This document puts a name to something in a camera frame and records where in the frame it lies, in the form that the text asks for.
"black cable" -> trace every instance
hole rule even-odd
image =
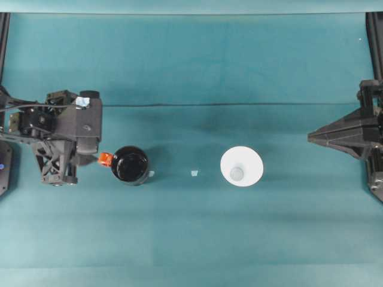
[[[23,108],[34,108],[34,107],[63,109],[63,108],[69,108],[70,106],[74,106],[76,108],[84,109],[83,106],[79,106],[79,105],[46,105],[44,103],[29,103],[29,104],[25,104],[25,105],[9,106],[7,108],[0,109],[0,112],[6,112],[6,111],[9,111],[11,109],[23,109]]]

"teal surface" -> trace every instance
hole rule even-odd
[[[16,186],[0,200],[5,286],[377,283],[383,208],[363,166],[306,143],[306,132],[353,108],[105,108],[101,150],[135,144],[151,159],[156,174],[137,188],[96,164],[79,170],[75,187],[41,185],[23,147]],[[220,157],[233,145],[260,153],[261,182],[223,179]]]
[[[302,14],[383,10],[380,0],[2,0],[0,10],[89,14]]]
[[[13,188],[0,198],[0,286],[379,286],[383,205],[363,164],[306,141],[355,109],[359,80],[372,77],[363,19],[13,15],[4,86],[38,100],[101,90],[100,151],[140,146],[155,174],[132,188],[91,164],[77,186],[53,188],[15,146]],[[214,65],[230,77],[199,77]],[[155,103],[178,106],[126,106]],[[235,145],[264,161],[252,187],[221,175]]]
[[[106,105],[350,103],[373,77],[365,15],[13,14],[15,97],[99,90]]]

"screw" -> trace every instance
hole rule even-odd
[[[87,124],[85,124],[85,125],[83,125],[83,129],[87,130],[89,132],[89,131],[91,131],[92,128],[90,126],[88,126]]]

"black mug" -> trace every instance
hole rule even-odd
[[[149,175],[149,159],[136,146],[124,146],[114,154],[103,152],[98,162],[110,167],[116,178],[128,185],[143,184]]]

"white funnel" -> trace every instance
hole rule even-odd
[[[221,172],[231,184],[249,187],[261,179],[263,162],[253,149],[234,146],[222,155]]]

